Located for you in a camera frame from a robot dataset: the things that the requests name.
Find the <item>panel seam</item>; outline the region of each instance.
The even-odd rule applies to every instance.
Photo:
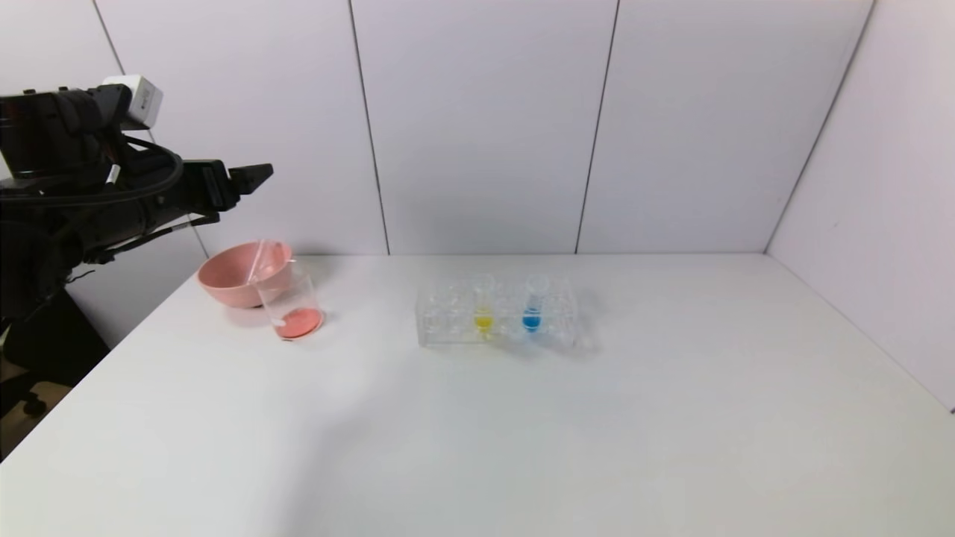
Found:
[[[119,67],[119,72],[123,75],[126,75],[126,70],[122,66],[122,62],[119,61],[119,53],[117,52],[117,47],[113,43],[113,37],[110,35],[110,31],[106,28],[106,21],[103,20],[103,13],[99,11],[99,4],[96,3],[96,0],[91,0],[93,2],[93,9],[96,10],[96,18],[99,19],[99,26],[103,29],[103,34],[106,35],[106,42],[110,45],[110,50],[113,51],[113,59],[117,61],[117,66]],[[149,137],[153,143],[156,143],[156,137],[153,136],[153,129],[146,129],[146,136]],[[189,224],[192,224],[192,216],[185,215],[186,220],[189,221]],[[202,248],[202,255],[206,259],[209,259],[209,250],[206,249],[205,243],[202,241],[202,237],[199,236],[199,230],[194,226],[190,226],[194,235],[196,235],[196,240],[199,242],[199,247]]]
[[[587,165],[587,181],[584,184],[584,202],[581,204],[581,220],[577,224],[577,241],[574,243],[574,254],[581,248],[581,232],[584,230],[584,212],[587,207],[587,192],[590,191],[590,174],[594,168],[594,153],[597,151],[597,134],[600,132],[600,117],[604,111],[604,96],[606,95],[606,80],[610,74],[610,57],[613,56],[613,40],[617,35],[617,16],[620,14],[620,0],[613,12],[613,27],[610,30],[610,46],[606,52],[606,67],[604,69],[604,86],[600,92],[600,104],[597,106],[597,122],[594,125],[594,141],[590,146],[590,163]]]
[[[808,281],[806,281],[805,279],[803,279],[802,276],[796,274],[796,271],[793,270],[792,268],[790,268],[789,266],[787,266],[785,263],[783,263],[782,261],[780,261],[780,260],[774,258],[772,255],[768,255],[768,254],[765,254],[765,253],[764,253],[763,255],[766,256],[766,257],[768,257],[769,259],[773,260],[774,263],[777,263],[778,265],[780,265],[781,267],[783,267],[783,268],[784,268],[787,272],[789,272],[790,275],[792,275],[799,283],[801,283],[802,285],[806,286],[807,289],[811,290],[811,291],[813,292],[813,294],[814,294],[819,300],[821,300],[822,302],[824,302],[827,306],[829,306],[830,308],[832,308],[833,311],[835,311],[836,313],[838,313],[838,315],[839,315],[840,317],[842,317],[842,319],[845,320],[845,322],[849,323],[849,325],[852,326],[852,328],[854,328],[856,331],[858,331],[858,332],[862,335],[862,337],[864,337],[866,340],[868,340],[869,343],[872,344],[873,347],[875,347],[876,349],[879,349],[880,355],[881,355],[882,358],[884,358],[884,360],[885,360],[886,363],[892,364],[893,367],[899,368],[899,371],[902,372],[902,375],[903,375],[903,376],[908,377],[908,379],[911,380],[914,384],[916,384],[916,385],[918,385],[920,388],[922,388],[922,389],[925,391],[926,394],[928,394],[930,397],[934,398],[936,402],[938,402],[939,406],[941,406],[941,407],[944,408],[945,410],[948,410],[948,403],[947,403],[947,401],[942,401],[942,398],[941,398],[941,397],[939,397],[935,392],[932,392],[931,390],[929,390],[928,387],[925,386],[925,384],[924,384],[921,380],[919,380],[918,378],[916,378],[915,375],[913,375],[912,372],[909,371],[909,369],[908,369],[907,367],[905,367],[904,365],[902,365],[902,363],[901,363],[896,357],[894,357],[892,354],[890,354],[887,349],[885,349],[878,341],[876,341],[871,335],[869,335],[869,332],[863,330],[861,326],[859,326],[858,324],[856,324],[856,321],[854,321],[852,318],[850,318],[849,315],[846,314],[845,311],[843,311],[842,309],[838,308],[838,307],[836,306],[836,304],[834,304],[832,301],[829,300],[829,298],[827,298],[825,295],[823,295],[821,291],[817,290],[815,287],[813,287],[812,285],[810,285],[810,283],[809,283]],[[951,413],[952,413],[952,414],[955,414],[955,409],[952,409],[952,410],[951,410]]]
[[[865,36],[866,30],[869,28],[869,20],[872,18],[872,12],[875,10],[876,2],[878,0],[872,0],[869,4],[869,11],[865,14],[865,20],[862,22],[862,29],[859,31],[859,38],[856,40],[856,46],[852,48],[852,53],[849,55],[849,61],[845,64],[845,70],[842,72],[842,77],[839,79],[838,86],[836,87],[836,94],[833,95],[832,102],[829,103],[829,108],[826,110],[826,116],[822,119],[822,125],[819,126],[819,131],[816,133],[816,139],[813,140],[813,146],[809,149],[809,154],[806,155],[806,160],[802,163],[802,168],[799,170],[799,175],[796,177],[796,182],[793,183],[793,188],[789,191],[789,198],[786,200],[786,204],[783,205],[782,210],[779,212],[779,218],[776,219],[776,224],[773,227],[773,232],[770,233],[770,238],[766,241],[766,247],[763,248],[763,253],[769,255],[770,245],[773,243],[776,234],[779,232],[779,227],[782,225],[782,219],[786,216],[786,211],[789,210],[789,205],[793,202],[793,198],[796,196],[796,190],[799,188],[799,183],[802,182],[803,176],[806,174],[806,169],[809,168],[809,162],[813,158],[813,153],[816,153],[816,146],[819,144],[819,140],[822,139],[822,132],[826,130],[826,125],[829,123],[829,117],[833,113],[833,109],[836,108],[836,101],[838,101],[839,95],[842,93],[842,86],[845,84],[845,79],[849,76],[849,71],[852,69],[853,62],[856,61],[856,53],[859,51],[859,46],[862,44],[862,39]]]
[[[374,136],[371,134],[371,114],[368,111],[368,92],[365,90],[365,73],[361,67],[361,52],[358,50],[358,27],[355,26],[355,10],[349,0],[349,16],[351,17],[351,37],[355,44],[355,59],[358,62],[358,81],[361,84],[362,104],[365,106],[365,123],[368,125],[368,142],[371,146],[371,165],[374,168],[374,184],[378,188],[378,205],[381,208],[381,228],[385,232],[385,251],[392,255],[392,244],[388,240],[388,221],[385,219],[385,200],[381,195],[381,179],[378,176],[378,158],[374,152]]]

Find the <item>pink bowl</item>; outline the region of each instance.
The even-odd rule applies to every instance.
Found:
[[[262,299],[255,287],[245,282],[252,263],[255,262],[258,248],[258,242],[245,243],[212,256],[199,268],[199,284],[209,296],[230,308],[262,306]],[[263,283],[273,285],[277,280],[288,278],[288,260],[292,258],[292,248],[289,245],[277,243],[274,248],[263,253],[271,255],[273,260],[267,263],[269,267],[260,275]]]

